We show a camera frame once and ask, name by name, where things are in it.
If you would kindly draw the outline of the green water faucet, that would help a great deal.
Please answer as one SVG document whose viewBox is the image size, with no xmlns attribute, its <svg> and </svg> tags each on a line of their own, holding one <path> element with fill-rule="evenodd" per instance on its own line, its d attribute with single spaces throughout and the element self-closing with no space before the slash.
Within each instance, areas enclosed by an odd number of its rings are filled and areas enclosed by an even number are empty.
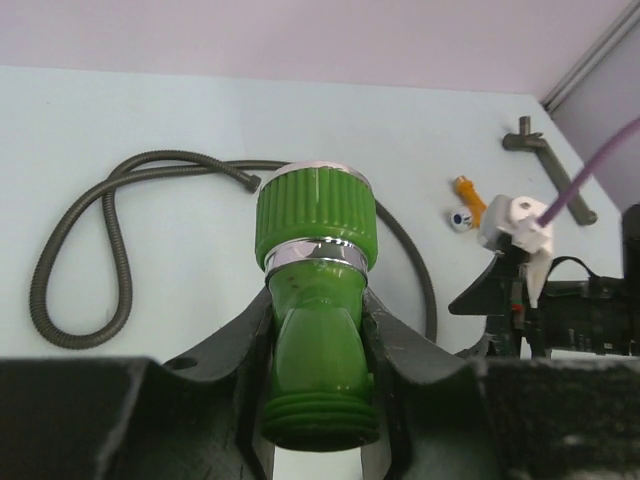
<svg viewBox="0 0 640 480">
<path fill-rule="evenodd" d="M 332 162 L 277 169 L 259 192 L 255 257 L 276 333 L 264 437 L 310 452 L 376 442 L 374 375 L 361 339 L 364 293 L 378 257 L 370 183 Z"/>
</svg>

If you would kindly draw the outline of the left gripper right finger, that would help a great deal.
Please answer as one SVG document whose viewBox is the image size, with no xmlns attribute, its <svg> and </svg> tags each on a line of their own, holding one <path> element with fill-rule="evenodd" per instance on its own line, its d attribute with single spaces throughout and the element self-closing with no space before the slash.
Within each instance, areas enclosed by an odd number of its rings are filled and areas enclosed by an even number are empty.
<svg viewBox="0 0 640 480">
<path fill-rule="evenodd" d="M 364 296 L 380 437 L 367 479 L 635 479 L 639 364 L 462 359 Z"/>
</svg>

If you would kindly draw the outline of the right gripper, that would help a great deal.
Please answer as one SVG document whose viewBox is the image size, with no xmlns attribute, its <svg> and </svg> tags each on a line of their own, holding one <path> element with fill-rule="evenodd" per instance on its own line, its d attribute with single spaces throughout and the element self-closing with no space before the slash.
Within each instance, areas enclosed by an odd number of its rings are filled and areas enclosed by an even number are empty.
<svg viewBox="0 0 640 480">
<path fill-rule="evenodd" d="M 623 276 L 601 276 L 587 268 L 582 281 L 548 280 L 535 308 L 520 267 L 523 254 L 498 252 L 481 275 L 448 306 L 457 316 L 484 316 L 480 339 L 459 358 L 521 355 L 553 350 L 596 355 L 639 355 L 639 259 L 623 260 Z"/>
</svg>

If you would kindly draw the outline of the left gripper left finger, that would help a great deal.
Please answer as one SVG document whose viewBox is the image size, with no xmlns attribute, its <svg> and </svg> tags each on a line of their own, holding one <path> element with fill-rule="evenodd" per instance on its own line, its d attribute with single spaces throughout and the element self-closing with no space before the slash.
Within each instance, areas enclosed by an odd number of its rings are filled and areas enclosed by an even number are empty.
<svg viewBox="0 0 640 480">
<path fill-rule="evenodd" d="M 271 297 L 166 363 L 144 357 L 5 359 L 5 479 L 269 479 L 259 432 Z"/>
</svg>

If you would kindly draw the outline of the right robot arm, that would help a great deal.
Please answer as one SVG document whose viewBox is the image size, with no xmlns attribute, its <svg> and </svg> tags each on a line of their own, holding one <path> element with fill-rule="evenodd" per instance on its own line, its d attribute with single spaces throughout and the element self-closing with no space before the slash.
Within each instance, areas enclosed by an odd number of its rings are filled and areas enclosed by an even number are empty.
<svg viewBox="0 0 640 480">
<path fill-rule="evenodd" d="M 538 303 L 526 286 L 525 262 L 530 255 L 500 233 L 490 246 L 494 259 L 486 270 L 449 304 L 454 315 L 484 315 L 481 339 L 457 353 L 469 357 L 516 357 L 525 340 L 534 357 L 553 350 L 596 355 L 639 355 L 639 207 L 628 208 L 621 219 L 623 276 L 601 276 L 583 260 L 555 258 L 551 267 L 571 261 L 586 278 L 545 283 Z"/>
</svg>

